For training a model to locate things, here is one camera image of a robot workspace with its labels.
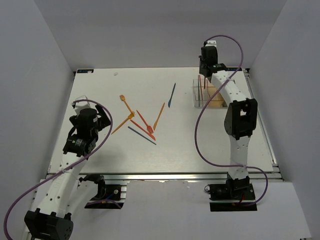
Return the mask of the dark blue chopstick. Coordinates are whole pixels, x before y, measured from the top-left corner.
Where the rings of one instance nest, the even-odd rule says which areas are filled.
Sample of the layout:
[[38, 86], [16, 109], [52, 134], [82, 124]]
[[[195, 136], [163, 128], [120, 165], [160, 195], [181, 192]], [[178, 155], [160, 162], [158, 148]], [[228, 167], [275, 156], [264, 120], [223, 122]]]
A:
[[201, 76], [197, 76], [197, 91], [198, 91], [198, 102], [200, 104], [201, 101], [201, 90], [202, 90], [202, 83], [201, 83]]

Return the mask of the orange plastic fork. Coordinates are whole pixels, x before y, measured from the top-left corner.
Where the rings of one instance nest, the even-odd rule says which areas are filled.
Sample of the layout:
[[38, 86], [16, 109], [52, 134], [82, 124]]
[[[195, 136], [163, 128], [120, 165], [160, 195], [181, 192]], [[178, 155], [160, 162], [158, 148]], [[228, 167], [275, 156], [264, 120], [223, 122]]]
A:
[[122, 122], [120, 123], [114, 130], [111, 134], [114, 134], [119, 128], [121, 128], [127, 121], [131, 120], [133, 117], [135, 116], [135, 112], [132, 111], [128, 116], [127, 118]]

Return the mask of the orange plastic spoon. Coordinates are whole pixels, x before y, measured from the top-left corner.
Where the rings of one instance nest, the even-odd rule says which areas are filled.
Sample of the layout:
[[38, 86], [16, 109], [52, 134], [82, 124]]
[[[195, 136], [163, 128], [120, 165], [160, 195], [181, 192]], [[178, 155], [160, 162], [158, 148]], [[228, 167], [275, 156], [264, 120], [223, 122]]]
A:
[[131, 114], [133, 114], [133, 116], [135, 115], [135, 112], [130, 108], [130, 106], [128, 105], [127, 101], [126, 101], [126, 98], [124, 95], [120, 95], [120, 100], [122, 102], [124, 102], [125, 106], [127, 107], [127, 109], [130, 111]]

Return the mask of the dark grey chopstick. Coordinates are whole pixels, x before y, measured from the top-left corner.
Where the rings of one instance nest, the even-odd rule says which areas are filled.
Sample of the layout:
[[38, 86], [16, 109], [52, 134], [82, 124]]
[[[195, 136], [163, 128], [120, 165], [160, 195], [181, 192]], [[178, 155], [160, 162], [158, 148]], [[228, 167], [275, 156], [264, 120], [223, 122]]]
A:
[[150, 143], [157, 145], [154, 141], [148, 139], [147, 137], [145, 137], [144, 135], [142, 135], [141, 133], [139, 133], [137, 130], [133, 129], [132, 127], [128, 126], [128, 129], [130, 129], [131, 131], [133, 131], [134, 133], [136, 133], [137, 135], [139, 135], [140, 137], [144, 138], [145, 140], [149, 141]]

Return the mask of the red plastic knife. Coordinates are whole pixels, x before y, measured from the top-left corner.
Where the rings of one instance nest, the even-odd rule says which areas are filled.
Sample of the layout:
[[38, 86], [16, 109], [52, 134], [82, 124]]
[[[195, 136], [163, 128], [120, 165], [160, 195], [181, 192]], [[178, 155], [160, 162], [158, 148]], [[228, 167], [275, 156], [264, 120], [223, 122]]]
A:
[[154, 141], [156, 140], [156, 138], [149, 133], [147, 130], [145, 130], [144, 128], [142, 128], [138, 123], [136, 123], [134, 120], [130, 120], [135, 126], [137, 126], [140, 130], [142, 130], [144, 133], [146, 133], [149, 137], [151, 137]]

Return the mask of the red plastic fork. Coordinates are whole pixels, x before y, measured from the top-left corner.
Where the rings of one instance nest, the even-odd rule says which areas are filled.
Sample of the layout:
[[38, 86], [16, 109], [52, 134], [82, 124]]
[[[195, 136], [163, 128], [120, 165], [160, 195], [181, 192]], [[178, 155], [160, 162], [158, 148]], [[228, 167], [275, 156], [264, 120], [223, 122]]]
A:
[[153, 128], [151, 127], [151, 125], [149, 125], [147, 123], [147, 121], [144, 119], [144, 117], [142, 116], [142, 114], [137, 110], [137, 113], [139, 115], [139, 117], [141, 118], [141, 120], [143, 121], [143, 123], [145, 124], [146, 128], [147, 128], [147, 131], [150, 133], [150, 134], [153, 134], [154, 133], [154, 130]]

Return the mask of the orange plastic knife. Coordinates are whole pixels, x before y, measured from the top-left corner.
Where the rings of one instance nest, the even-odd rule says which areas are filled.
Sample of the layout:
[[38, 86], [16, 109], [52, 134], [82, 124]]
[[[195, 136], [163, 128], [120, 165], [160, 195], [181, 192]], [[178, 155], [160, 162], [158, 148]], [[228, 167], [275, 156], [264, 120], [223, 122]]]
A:
[[159, 122], [159, 119], [160, 119], [161, 114], [162, 114], [162, 112], [163, 112], [163, 109], [164, 109], [164, 107], [165, 107], [165, 104], [166, 104], [165, 102], [162, 104], [161, 109], [160, 109], [160, 111], [159, 111], [159, 113], [158, 113], [158, 116], [157, 116], [157, 118], [156, 118], [156, 120], [155, 120], [155, 122], [154, 122], [154, 124], [153, 124], [153, 130], [154, 130], [154, 131], [156, 130], [157, 124], [158, 124], [158, 122]]

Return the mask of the blue plastic knife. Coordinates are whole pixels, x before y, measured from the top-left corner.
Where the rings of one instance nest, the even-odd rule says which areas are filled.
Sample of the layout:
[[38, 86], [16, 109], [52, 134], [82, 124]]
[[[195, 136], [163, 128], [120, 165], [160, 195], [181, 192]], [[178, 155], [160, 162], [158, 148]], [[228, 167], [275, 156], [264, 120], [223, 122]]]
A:
[[176, 83], [174, 83], [174, 85], [173, 85], [173, 88], [172, 88], [172, 91], [171, 91], [171, 95], [170, 95], [169, 101], [167, 103], [168, 108], [171, 107], [171, 103], [172, 103], [173, 95], [174, 95], [174, 92], [175, 92], [175, 88], [176, 88]]

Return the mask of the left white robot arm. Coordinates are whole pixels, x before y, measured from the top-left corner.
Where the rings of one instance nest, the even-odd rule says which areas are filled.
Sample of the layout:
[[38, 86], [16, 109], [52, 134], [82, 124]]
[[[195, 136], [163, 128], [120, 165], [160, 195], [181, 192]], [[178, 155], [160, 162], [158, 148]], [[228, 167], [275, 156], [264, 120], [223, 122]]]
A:
[[102, 199], [107, 191], [105, 179], [97, 173], [80, 177], [89, 156], [98, 149], [99, 132], [111, 127], [111, 119], [100, 104], [73, 103], [75, 115], [65, 145], [58, 176], [53, 177], [45, 197], [24, 222], [33, 240], [68, 240], [78, 211], [90, 200]]

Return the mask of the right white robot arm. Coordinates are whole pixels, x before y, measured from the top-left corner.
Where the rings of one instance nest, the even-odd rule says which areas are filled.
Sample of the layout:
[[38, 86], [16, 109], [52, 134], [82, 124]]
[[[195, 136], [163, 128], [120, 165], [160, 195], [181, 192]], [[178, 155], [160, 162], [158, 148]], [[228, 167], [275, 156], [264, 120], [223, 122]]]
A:
[[230, 167], [224, 184], [209, 186], [213, 201], [242, 200], [249, 191], [248, 147], [257, 125], [258, 103], [237, 87], [223, 63], [218, 63], [217, 45], [207, 42], [201, 48], [199, 73], [216, 87], [227, 105], [224, 129], [230, 141]]

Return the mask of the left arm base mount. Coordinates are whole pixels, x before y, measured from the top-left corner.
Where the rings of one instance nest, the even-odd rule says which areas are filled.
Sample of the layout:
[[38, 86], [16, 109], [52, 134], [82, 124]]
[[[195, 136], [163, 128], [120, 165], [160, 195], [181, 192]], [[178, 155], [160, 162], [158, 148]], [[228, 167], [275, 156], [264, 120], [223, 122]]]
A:
[[79, 183], [93, 182], [96, 185], [96, 194], [84, 207], [85, 209], [121, 209], [124, 205], [122, 202], [122, 185], [107, 184], [103, 175], [87, 174], [79, 178]]

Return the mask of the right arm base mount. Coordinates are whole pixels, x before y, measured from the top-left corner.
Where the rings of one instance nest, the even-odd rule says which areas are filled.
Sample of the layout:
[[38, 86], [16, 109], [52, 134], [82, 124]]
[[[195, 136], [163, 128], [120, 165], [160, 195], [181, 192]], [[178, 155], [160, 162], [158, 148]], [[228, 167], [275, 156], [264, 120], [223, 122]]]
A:
[[225, 183], [208, 184], [204, 192], [209, 194], [211, 212], [255, 212], [256, 196], [250, 178], [232, 179]]

